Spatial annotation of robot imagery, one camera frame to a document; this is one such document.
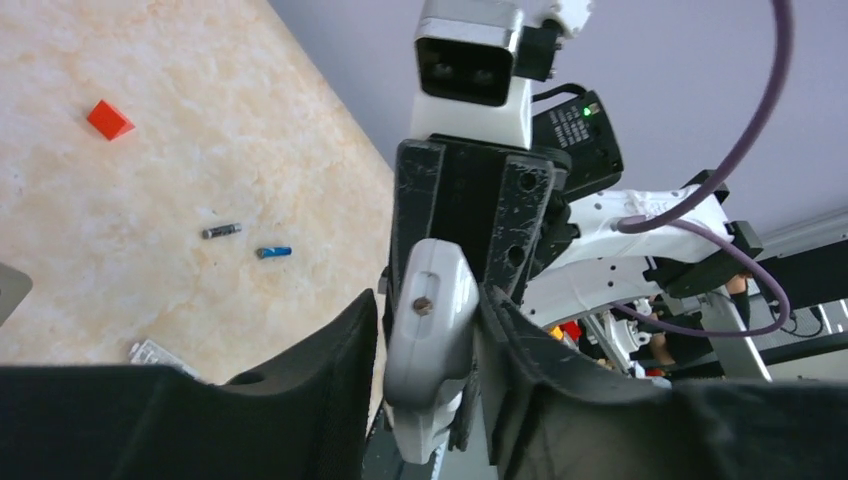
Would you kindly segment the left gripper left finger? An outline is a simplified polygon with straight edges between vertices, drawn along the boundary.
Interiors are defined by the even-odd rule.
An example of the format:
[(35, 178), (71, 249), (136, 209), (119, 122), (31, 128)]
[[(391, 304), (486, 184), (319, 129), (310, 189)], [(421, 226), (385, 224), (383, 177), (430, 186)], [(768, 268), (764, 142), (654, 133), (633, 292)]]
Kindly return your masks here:
[(223, 385), (170, 366), (5, 367), (5, 479), (357, 479), (377, 305)]

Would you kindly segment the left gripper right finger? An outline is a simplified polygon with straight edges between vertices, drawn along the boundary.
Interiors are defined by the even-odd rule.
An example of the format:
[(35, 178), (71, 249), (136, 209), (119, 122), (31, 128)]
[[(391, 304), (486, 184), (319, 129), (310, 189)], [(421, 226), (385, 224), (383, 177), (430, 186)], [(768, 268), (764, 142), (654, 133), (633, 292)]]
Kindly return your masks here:
[(490, 462), (503, 479), (843, 479), (847, 387), (607, 370), (480, 293), (475, 349)]

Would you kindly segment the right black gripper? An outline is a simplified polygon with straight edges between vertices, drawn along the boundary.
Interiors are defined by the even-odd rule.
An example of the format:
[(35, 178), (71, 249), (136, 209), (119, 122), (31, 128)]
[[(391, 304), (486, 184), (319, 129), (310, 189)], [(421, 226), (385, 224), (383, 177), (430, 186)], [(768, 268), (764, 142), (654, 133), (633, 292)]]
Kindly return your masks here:
[(425, 238), (459, 245), (477, 283), (521, 304), (529, 281), (576, 236), (557, 176), (572, 175), (559, 148), (516, 147), (433, 135), (396, 153), (387, 266), (387, 325), (395, 323), (412, 247)]

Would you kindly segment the white remote control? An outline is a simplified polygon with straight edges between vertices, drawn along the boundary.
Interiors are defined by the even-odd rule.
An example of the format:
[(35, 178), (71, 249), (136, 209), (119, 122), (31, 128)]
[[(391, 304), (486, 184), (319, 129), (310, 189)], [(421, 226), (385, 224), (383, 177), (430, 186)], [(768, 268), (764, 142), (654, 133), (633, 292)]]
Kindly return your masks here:
[(395, 308), (383, 392), (402, 458), (429, 462), (443, 445), (472, 368), (477, 281), (461, 248), (423, 239), (411, 250)]
[(9, 265), (1, 264), (0, 325), (3, 325), (33, 288), (31, 277)]

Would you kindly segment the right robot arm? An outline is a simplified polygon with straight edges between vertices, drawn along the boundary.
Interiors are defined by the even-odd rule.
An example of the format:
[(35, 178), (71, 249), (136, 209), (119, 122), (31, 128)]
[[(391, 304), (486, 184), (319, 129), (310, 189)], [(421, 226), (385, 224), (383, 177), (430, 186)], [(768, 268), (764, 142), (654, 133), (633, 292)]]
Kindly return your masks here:
[(567, 84), (566, 102), (533, 114), (527, 81), (492, 107), (417, 93), (397, 150), (389, 291), (412, 310), (405, 279), (416, 244), (448, 243), (439, 259), (462, 299), (502, 291), (538, 327), (662, 294), (721, 287), (760, 251), (723, 195), (697, 200), (711, 175), (671, 191), (618, 190), (623, 162), (597, 94)]

